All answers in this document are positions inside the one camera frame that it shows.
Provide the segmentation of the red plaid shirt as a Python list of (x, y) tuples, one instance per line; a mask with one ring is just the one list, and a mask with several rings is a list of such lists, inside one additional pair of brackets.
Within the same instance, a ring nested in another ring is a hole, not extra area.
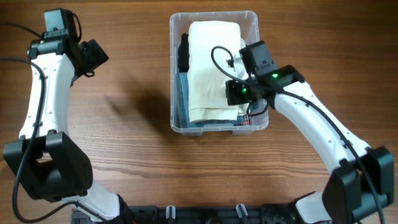
[(247, 114), (238, 116), (236, 126), (250, 126), (252, 125), (252, 118)]

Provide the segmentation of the cream cloth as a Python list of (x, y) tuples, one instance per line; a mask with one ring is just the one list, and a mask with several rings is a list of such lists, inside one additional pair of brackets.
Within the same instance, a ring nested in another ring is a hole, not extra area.
[(241, 49), (241, 30), (239, 24), (224, 21), (195, 21), (188, 30), (189, 69), (188, 115), (191, 123), (207, 120), (236, 121), (238, 116), (246, 114), (248, 104), (230, 106), (227, 103), (225, 83), (230, 80), (218, 70), (211, 59), (215, 46), (222, 49), (214, 51), (218, 65), (230, 75), (246, 78), (248, 75), (242, 62), (238, 70), (229, 68), (227, 60), (237, 56)]

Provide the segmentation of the blue denim jeans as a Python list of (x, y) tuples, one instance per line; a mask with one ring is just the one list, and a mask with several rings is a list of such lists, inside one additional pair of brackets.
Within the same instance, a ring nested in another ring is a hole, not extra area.
[[(208, 124), (232, 124), (236, 126), (236, 120), (204, 120), (204, 121), (195, 121), (190, 122), (189, 112), (188, 112), (188, 79), (187, 72), (180, 72), (177, 75), (177, 109), (178, 109), (178, 121), (180, 128), (203, 128)], [(260, 114), (258, 116), (251, 117), (252, 125), (251, 126), (263, 126), (266, 125), (269, 121), (268, 114), (265, 112), (264, 114)]]

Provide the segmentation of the black garment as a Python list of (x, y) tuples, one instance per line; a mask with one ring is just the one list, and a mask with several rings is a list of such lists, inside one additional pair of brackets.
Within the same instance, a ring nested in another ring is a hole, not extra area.
[(181, 35), (181, 43), (178, 47), (178, 69), (179, 72), (188, 72), (189, 70), (189, 42), (186, 33)]

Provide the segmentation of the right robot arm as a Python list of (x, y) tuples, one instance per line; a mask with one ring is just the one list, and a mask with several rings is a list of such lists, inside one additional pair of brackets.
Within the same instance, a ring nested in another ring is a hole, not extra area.
[(243, 80), (226, 82), (229, 105), (264, 100), (305, 136), (330, 173), (323, 191), (304, 195), (288, 206), (293, 223), (360, 223), (394, 202), (394, 158), (384, 146), (372, 148), (349, 131), (317, 98), (304, 76), (293, 66), (277, 68), (263, 41), (229, 54), (233, 68), (241, 62)]

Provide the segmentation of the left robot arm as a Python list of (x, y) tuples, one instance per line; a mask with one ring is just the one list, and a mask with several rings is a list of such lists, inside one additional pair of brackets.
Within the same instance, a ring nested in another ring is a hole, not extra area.
[(94, 40), (83, 41), (77, 15), (67, 9), (45, 11), (46, 30), (30, 44), (25, 62), (32, 69), (29, 108), (19, 139), (4, 146), (3, 156), (15, 174), (12, 209), (23, 188), (30, 198), (73, 206), (95, 223), (129, 223), (124, 200), (93, 179), (88, 156), (68, 133), (70, 87), (92, 77), (108, 56)]

